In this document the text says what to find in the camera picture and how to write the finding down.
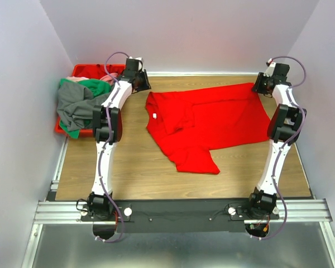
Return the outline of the red t shirt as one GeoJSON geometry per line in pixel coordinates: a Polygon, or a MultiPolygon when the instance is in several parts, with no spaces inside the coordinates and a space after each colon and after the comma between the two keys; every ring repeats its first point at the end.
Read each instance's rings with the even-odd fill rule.
{"type": "Polygon", "coordinates": [[[270,118],[252,86],[151,92],[146,128],[178,172],[219,174],[210,151],[268,139],[270,118]]]}

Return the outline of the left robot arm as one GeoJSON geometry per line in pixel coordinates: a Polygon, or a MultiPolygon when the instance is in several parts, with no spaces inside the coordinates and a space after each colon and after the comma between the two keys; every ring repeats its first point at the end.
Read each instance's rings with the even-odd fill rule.
{"type": "Polygon", "coordinates": [[[108,220],[118,209],[112,200],[114,151],[122,137],[121,109],[133,92],[151,89],[142,58],[128,57],[123,72],[115,77],[107,99],[93,108],[93,136],[97,149],[94,183],[87,199],[91,217],[108,220]]]}

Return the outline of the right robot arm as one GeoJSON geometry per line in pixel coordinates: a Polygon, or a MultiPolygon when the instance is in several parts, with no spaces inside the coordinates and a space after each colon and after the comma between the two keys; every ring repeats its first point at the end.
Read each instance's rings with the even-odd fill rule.
{"type": "Polygon", "coordinates": [[[307,110],[301,108],[294,96],[293,86],[287,81],[290,66],[270,59],[267,69],[259,73],[252,90],[271,95],[276,110],[267,128],[270,141],[264,172],[246,204],[246,213],[253,219],[260,219],[273,213],[277,197],[281,197],[279,179],[286,156],[296,142],[304,125],[307,110]]]}

